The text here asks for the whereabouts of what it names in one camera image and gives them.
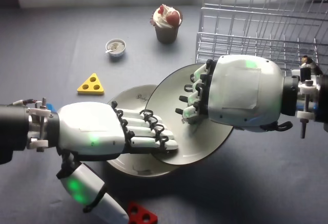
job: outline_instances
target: metal wire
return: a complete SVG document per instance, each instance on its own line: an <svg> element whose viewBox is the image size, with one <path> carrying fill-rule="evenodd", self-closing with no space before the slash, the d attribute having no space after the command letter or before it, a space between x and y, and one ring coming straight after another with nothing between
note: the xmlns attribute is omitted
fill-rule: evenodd
<svg viewBox="0 0 328 224"><path fill-rule="evenodd" d="M327 0L203 0L196 62L226 54L275 61L286 75L304 55L328 70Z"/></svg>

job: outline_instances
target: yellow triangle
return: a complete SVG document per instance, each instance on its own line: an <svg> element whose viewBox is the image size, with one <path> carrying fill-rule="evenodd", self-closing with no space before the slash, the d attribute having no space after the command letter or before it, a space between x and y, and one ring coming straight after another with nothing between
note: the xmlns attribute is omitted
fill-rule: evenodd
<svg viewBox="0 0 328 224"><path fill-rule="evenodd" d="M103 95L104 89L98 79L98 76L93 73L79 88L77 88L79 94L93 94Z"/></svg>

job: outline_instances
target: table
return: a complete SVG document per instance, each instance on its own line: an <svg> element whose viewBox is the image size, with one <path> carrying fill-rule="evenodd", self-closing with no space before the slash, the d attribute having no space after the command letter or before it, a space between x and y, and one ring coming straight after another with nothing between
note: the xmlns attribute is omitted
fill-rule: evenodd
<svg viewBox="0 0 328 224"><path fill-rule="evenodd" d="M107 103L121 91L158 84L195 59L199 7L180 7L183 22L175 44L156 40L148 23L154 8L0 10L0 104L46 97L56 108L79 101ZM105 54L112 38L127 43L114 61ZM76 89L97 73L104 96L78 96ZM300 122L286 132L233 131L211 157L170 175L142 179L106 162L88 162L126 207L134 200L159 224L327 223L328 135ZM56 178L55 149L15 152L0 166L0 223L103 223L81 206Z"/></svg>

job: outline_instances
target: wire rack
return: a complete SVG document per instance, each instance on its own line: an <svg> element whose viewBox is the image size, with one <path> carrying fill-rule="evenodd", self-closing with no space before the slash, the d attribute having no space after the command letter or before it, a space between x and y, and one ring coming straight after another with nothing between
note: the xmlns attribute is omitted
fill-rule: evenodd
<svg viewBox="0 0 328 224"><path fill-rule="evenodd" d="M275 61L290 74L310 56L328 70L327 0L203 0L196 62L226 54Z"/></svg>

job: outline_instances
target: red triangle block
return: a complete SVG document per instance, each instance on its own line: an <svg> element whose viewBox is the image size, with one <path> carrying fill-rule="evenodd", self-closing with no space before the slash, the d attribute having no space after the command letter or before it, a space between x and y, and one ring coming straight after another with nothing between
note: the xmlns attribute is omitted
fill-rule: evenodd
<svg viewBox="0 0 328 224"><path fill-rule="evenodd" d="M129 224L157 224L157 216L135 202L128 206Z"/></svg>

